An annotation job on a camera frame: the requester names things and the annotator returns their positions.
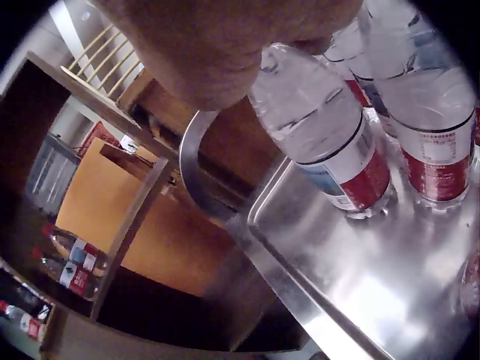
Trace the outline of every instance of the nutrition label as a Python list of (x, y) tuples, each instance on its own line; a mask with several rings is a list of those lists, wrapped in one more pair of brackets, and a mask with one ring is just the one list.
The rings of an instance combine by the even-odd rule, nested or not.
[(412, 186), (435, 201), (451, 200), (466, 188), (476, 117), (453, 130), (423, 131), (398, 123), (397, 134)]

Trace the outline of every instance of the hand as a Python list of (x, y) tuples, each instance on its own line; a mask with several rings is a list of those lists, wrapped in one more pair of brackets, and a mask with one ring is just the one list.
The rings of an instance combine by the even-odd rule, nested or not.
[(242, 99), (262, 48), (282, 42), (310, 53), (328, 48), (361, 0), (95, 0), (169, 92), (203, 109)]

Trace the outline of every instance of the curved metal handle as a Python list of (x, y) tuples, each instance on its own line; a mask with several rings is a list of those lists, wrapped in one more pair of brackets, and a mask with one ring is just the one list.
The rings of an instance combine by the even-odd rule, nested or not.
[(180, 175), (195, 204), (207, 215), (226, 224), (235, 215), (229, 207), (208, 194), (200, 180), (198, 150), (205, 132), (218, 115), (218, 111), (197, 111), (183, 135), (179, 163)]

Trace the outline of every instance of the plastic water bottle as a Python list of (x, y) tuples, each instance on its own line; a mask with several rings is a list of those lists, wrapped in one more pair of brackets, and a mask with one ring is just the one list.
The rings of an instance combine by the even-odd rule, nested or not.
[(16, 306), (0, 300), (0, 312), (3, 312), (10, 322), (25, 332), (30, 338), (42, 341), (45, 335), (45, 325), (29, 313)]
[(396, 139), (396, 131), (393, 119), (391, 119), (373, 81), (370, 64), (365, 55), (363, 42), (360, 37), (357, 19), (354, 19), (345, 29), (334, 33), (333, 38), (336, 48), (345, 59), (345, 64), (353, 73), (360, 88), (362, 88), (377, 112), (383, 130), (388, 136), (390, 136), (389, 140), (396, 144), (396, 140), (394, 140)]
[(440, 34), (406, 2), (369, 0), (357, 18), (415, 202), (444, 213), (461, 203), (470, 181), (476, 97), (468, 78)]
[(262, 52), (249, 94), (277, 146), (352, 218), (386, 209), (395, 193), (368, 120), (345, 82), (313, 56), (283, 44)]

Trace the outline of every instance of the red label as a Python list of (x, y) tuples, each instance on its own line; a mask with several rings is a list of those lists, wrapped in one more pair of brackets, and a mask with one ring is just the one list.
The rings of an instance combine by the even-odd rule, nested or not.
[(476, 128), (476, 136), (475, 136), (475, 144), (480, 146), (480, 108), (476, 108), (475, 112), (477, 113), (477, 128)]
[(363, 93), (363, 90), (361, 89), (357, 80), (345, 80), (345, 82), (347, 83), (347, 86), (350, 88), (350, 91), (353, 93), (353, 95), (357, 98), (357, 100), (361, 103), (361, 105), (364, 108), (372, 107), (370, 102), (365, 97), (365, 94)]
[(387, 163), (375, 149), (365, 169), (353, 179), (340, 184), (340, 186), (353, 204), (359, 210), (362, 210), (382, 197), (389, 181), (390, 171)]
[(40, 323), (39, 320), (35, 318), (31, 318), (30, 323), (28, 324), (28, 329), (27, 329), (28, 336), (30, 336), (34, 340), (37, 340), (38, 332), (40, 331), (41, 326), (42, 324)]
[(93, 255), (94, 257), (98, 256), (98, 249), (95, 246), (90, 245), (89, 243), (85, 244), (84, 251)]
[(407, 161), (408, 178), (412, 186), (432, 200), (451, 200), (465, 190), (469, 157), (451, 165), (430, 165), (412, 157), (402, 149)]
[(82, 267), (78, 266), (75, 275), (70, 282), (69, 289), (78, 295), (83, 295), (85, 287), (89, 280), (89, 273)]

